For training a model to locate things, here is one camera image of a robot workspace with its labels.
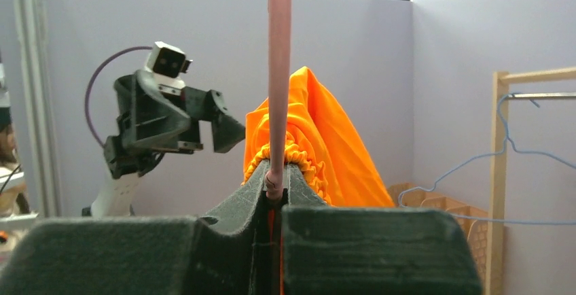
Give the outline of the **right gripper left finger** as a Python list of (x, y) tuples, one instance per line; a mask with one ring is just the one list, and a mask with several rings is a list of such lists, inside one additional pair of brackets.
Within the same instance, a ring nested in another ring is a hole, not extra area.
[(44, 220), (1, 273), (2, 294), (266, 294), (255, 230), (268, 163), (205, 216)]

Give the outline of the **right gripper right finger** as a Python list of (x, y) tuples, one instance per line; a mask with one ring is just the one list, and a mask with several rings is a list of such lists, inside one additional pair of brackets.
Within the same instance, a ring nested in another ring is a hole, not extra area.
[(390, 276), (383, 251), (401, 234), (391, 217), (397, 209), (330, 207), (293, 164), (285, 167), (284, 183), (284, 293), (394, 294), (379, 281)]

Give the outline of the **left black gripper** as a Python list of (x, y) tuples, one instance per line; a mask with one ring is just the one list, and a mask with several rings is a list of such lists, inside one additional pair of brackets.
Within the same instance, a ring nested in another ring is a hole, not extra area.
[(211, 123), (215, 153), (228, 153), (245, 139), (245, 126), (223, 114), (216, 90), (163, 86), (144, 70), (118, 78), (113, 87), (120, 111), (119, 133), (107, 138), (104, 156), (114, 179), (131, 173), (141, 177), (166, 153), (203, 150), (201, 121)]

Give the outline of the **orange shorts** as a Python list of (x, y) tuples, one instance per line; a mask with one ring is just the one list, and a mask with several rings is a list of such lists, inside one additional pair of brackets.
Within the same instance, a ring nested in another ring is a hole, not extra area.
[(285, 162), (328, 205), (395, 205), (355, 126), (309, 67), (290, 77)]

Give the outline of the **pink wire hanger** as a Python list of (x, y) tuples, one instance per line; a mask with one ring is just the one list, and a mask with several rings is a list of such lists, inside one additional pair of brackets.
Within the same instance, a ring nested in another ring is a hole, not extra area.
[(270, 169), (266, 173), (265, 185), (271, 201), (279, 201), (283, 196), (290, 55), (291, 0), (268, 0)]

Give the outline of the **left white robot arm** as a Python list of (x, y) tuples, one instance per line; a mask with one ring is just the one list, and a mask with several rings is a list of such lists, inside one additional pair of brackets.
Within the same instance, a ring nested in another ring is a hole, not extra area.
[(225, 154), (245, 138), (217, 90), (186, 86), (179, 77), (161, 84), (158, 74), (139, 69), (113, 85), (118, 102), (119, 133), (103, 144), (107, 185), (84, 216), (130, 216), (139, 180), (167, 153), (191, 155), (203, 150), (200, 122), (211, 123), (213, 151)]

